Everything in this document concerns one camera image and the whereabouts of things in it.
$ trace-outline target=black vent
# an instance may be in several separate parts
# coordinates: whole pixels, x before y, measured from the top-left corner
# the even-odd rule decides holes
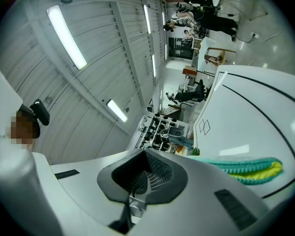
[[[163,163],[148,153],[147,161],[150,167],[150,172],[147,172],[147,176],[150,181],[151,190],[156,191],[171,180],[172,169],[168,164]]]
[[[257,221],[256,217],[229,190],[220,190],[214,194],[240,231]]]
[[[97,183],[108,199],[126,204],[131,193],[146,192],[144,173],[151,186],[146,204],[169,203],[183,191],[188,181],[181,165],[147,149],[103,168]]]

